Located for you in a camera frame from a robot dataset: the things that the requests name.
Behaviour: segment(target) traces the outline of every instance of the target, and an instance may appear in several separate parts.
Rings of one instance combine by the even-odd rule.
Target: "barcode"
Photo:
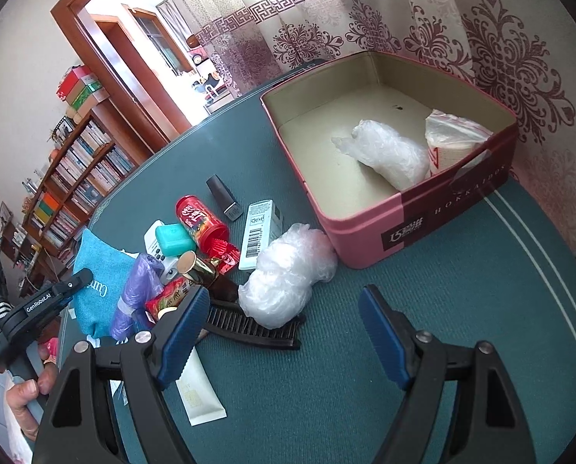
[[[250,230],[250,236],[247,239],[247,248],[245,249],[245,257],[258,256],[260,252],[260,239],[262,238],[262,229],[255,228]]]

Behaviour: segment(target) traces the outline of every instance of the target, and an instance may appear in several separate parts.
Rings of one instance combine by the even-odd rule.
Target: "green box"
[[[88,99],[88,97],[93,93],[101,89],[100,82],[93,82],[90,85],[87,85],[85,88],[82,89],[82,92],[78,94],[78,97],[75,98],[75,101],[71,104],[71,106],[77,111],[80,109],[80,106],[84,104],[84,101]]]

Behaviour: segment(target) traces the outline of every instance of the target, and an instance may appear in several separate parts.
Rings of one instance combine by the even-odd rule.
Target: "human hand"
[[[39,344],[39,357],[45,361],[50,357],[48,348],[44,344]],[[33,401],[41,394],[49,394],[56,382],[56,375],[58,368],[53,362],[48,362],[44,366],[44,370],[39,375],[37,381],[27,380],[22,384],[17,384],[9,389],[5,395],[7,404],[14,414],[15,420],[20,425],[21,431],[26,437],[35,441],[37,432],[39,431],[39,424],[34,419],[26,405]]]

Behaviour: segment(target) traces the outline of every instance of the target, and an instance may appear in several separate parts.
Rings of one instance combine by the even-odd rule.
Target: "curtain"
[[[576,255],[576,25],[558,0],[181,0],[235,96],[315,58],[392,52],[519,120],[513,178]]]
[[[164,21],[170,26],[174,35],[179,39],[183,48],[188,51],[187,39],[191,36],[191,30],[181,12],[173,0],[165,0],[157,5],[157,11],[164,18]]]

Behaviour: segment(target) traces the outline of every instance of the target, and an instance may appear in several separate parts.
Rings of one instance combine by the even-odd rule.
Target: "red chip can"
[[[194,195],[185,195],[176,202],[176,216],[204,253],[210,251],[213,239],[230,238],[228,227]]]

